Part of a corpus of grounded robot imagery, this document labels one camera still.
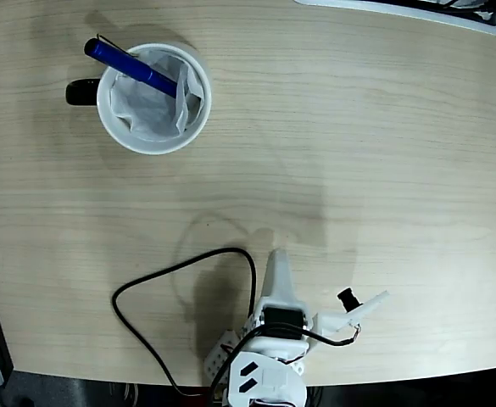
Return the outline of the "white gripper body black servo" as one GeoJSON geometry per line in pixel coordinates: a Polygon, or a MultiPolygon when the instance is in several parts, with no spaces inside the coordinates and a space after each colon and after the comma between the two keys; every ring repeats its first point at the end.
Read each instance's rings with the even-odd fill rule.
{"type": "MultiPolygon", "coordinates": [[[[266,323],[287,323],[298,328],[308,327],[302,309],[285,309],[267,305],[253,312],[246,321],[246,333],[266,323]]],[[[309,349],[308,340],[301,333],[288,332],[272,328],[251,339],[246,345],[247,352],[257,354],[306,354],[309,349]]]]}

